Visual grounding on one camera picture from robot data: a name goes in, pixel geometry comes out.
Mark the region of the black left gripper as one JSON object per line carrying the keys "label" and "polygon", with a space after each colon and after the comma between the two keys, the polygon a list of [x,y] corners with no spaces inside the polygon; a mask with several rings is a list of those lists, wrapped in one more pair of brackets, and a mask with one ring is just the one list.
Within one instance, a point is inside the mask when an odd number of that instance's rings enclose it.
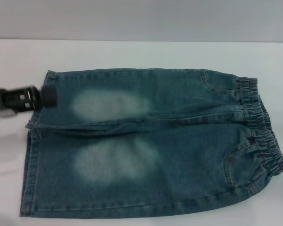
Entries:
{"label": "black left gripper", "polygon": [[57,93],[54,86],[43,86],[37,89],[35,86],[8,91],[8,108],[3,95],[6,89],[0,88],[0,118],[13,117],[17,113],[14,110],[39,110],[43,107],[57,105]]}

